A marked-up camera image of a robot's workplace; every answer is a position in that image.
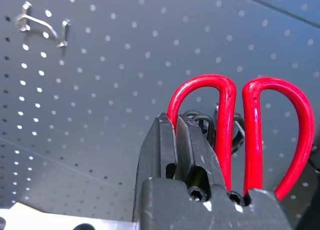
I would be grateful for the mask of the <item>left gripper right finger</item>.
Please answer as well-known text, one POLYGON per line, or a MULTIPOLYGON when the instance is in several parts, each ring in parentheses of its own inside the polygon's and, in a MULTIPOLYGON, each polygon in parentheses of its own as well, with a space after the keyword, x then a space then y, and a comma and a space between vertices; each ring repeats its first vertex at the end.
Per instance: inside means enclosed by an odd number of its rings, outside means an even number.
POLYGON ((175 141, 175 179, 186 184, 192 198, 210 198, 214 185, 225 187, 218 157, 194 121, 185 116, 178 117, 175 141))

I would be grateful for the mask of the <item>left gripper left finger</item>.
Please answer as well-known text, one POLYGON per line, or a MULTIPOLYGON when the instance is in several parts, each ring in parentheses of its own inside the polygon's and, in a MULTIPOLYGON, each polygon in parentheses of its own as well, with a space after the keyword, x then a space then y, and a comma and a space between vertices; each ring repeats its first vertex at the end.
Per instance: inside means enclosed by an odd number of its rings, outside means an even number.
POLYGON ((132 219, 138 219, 143 182, 149 178, 172 179, 178 163, 175 131, 166 113, 153 121, 140 148, 133 200, 132 219))

